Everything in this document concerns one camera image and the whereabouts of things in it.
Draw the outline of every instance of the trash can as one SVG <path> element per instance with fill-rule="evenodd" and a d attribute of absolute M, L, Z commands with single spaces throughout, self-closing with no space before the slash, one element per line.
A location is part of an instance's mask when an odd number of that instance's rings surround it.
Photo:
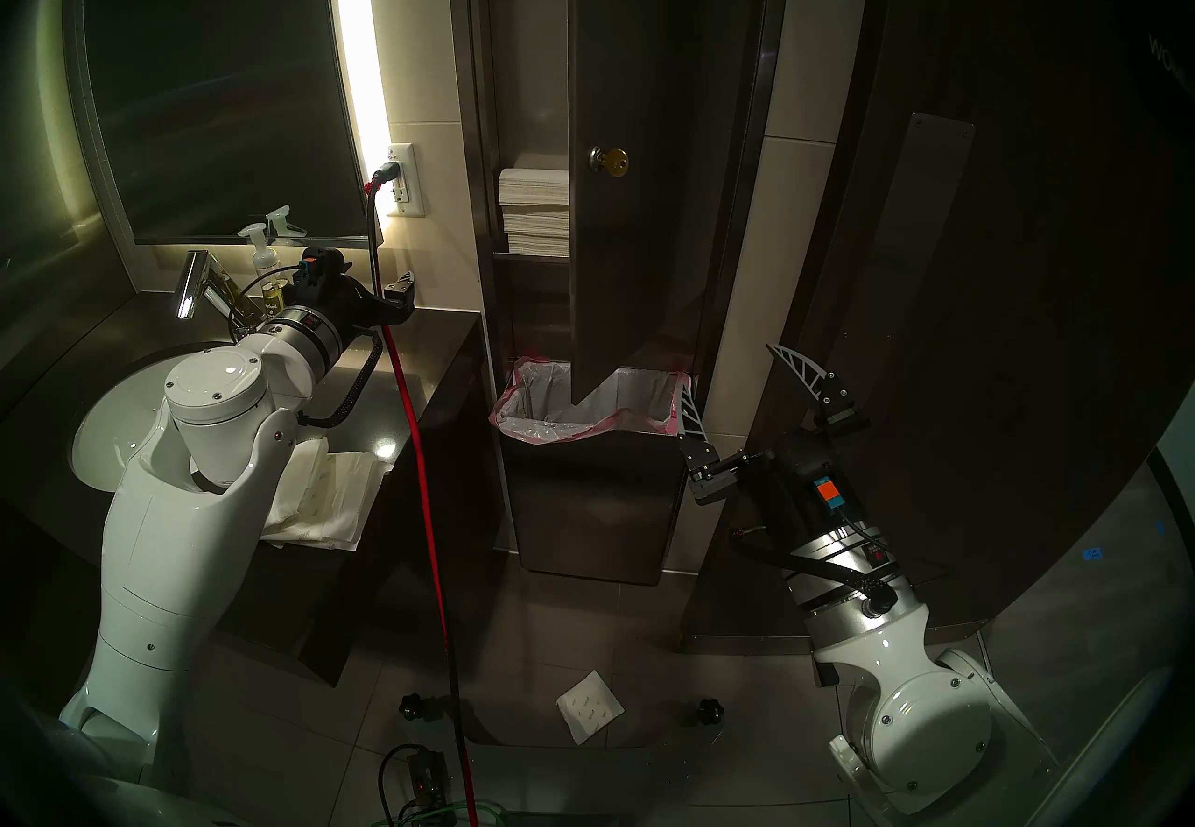
<path fill-rule="evenodd" d="M 568 363 L 523 357 L 490 416 L 520 560 L 654 586 L 684 486 L 676 416 L 688 376 L 619 368 L 577 405 L 569 378 Z"/>

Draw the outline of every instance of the faucet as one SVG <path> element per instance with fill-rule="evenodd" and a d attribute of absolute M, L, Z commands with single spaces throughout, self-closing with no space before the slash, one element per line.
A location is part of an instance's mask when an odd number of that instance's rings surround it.
<path fill-rule="evenodd" d="M 238 337 L 255 331 L 265 321 L 265 313 L 237 289 L 233 278 L 210 251 L 189 251 L 174 288 L 174 316 L 179 319 L 192 318 L 201 296 L 225 319 L 232 320 Z"/>

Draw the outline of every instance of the bathroom counter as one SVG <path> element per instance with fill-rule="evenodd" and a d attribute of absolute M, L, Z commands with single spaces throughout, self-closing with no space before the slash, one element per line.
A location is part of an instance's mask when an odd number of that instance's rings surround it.
<path fill-rule="evenodd" d="M 207 304 L 194 319 L 179 320 L 170 301 L 164 293 L 130 299 L 65 354 L 0 423 L 5 506 L 94 565 L 112 494 L 75 477 L 76 428 L 129 374 L 228 342 L 223 320 Z M 473 551 L 489 550 L 502 514 L 480 317 L 417 310 L 392 333 L 419 419 L 441 560 L 451 571 L 454 563 L 476 558 Z M 306 411 L 330 414 L 368 349 L 364 339 L 350 347 Z M 427 570 L 415 452 L 387 355 L 353 414 L 326 434 L 330 451 L 372 451 L 394 464 L 357 550 L 258 544 L 217 630 L 259 648 L 269 662 L 335 682 L 378 588 L 402 562 L 416 572 Z M 462 476 L 480 482 L 461 483 Z"/>

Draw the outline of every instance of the green cable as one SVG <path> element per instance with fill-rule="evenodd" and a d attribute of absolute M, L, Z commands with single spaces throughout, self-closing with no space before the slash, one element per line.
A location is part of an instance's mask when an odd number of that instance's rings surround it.
<path fill-rule="evenodd" d="M 410 815 L 407 817 L 404 817 L 402 821 L 399 821 L 399 823 L 400 825 L 402 823 L 415 823 L 416 821 L 425 820 L 425 819 L 433 816 L 434 814 L 445 814 L 447 811 L 459 811 L 459 810 L 462 810 L 464 808 L 467 808 L 467 807 L 468 807 L 468 804 L 466 804 L 465 802 L 456 802 L 455 804 L 449 804 L 449 805 L 447 805 L 445 808 L 436 808 L 434 811 L 419 811 L 418 814 L 412 814 L 412 815 Z M 490 807 L 488 807 L 485 804 L 478 804 L 477 809 L 479 811 L 485 811 L 491 817 L 494 817 L 494 822 L 496 825 L 498 825 L 498 827 L 507 827 L 507 822 L 504 820 L 502 820 L 502 815 L 498 814 L 496 810 L 494 810 L 494 808 L 490 808 Z M 374 821 L 370 825 L 370 827 L 388 827 L 388 825 L 386 823 L 386 821 Z"/>

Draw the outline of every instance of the black knob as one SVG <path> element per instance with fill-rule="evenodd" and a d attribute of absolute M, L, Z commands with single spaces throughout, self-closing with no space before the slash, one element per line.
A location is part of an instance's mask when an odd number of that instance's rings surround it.
<path fill-rule="evenodd" d="M 423 699 L 419 697 L 419 693 L 412 692 L 409 696 L 403 696 L 403 702 L 399 704 L 398 711 L 407 721 L 423 717 Z"/>
<path fill-rule="evenodd" d="M 725 713 L 716 698 L 703 698 L 697 703 L 697 719 L 703 724 L 721 724 Z"/>

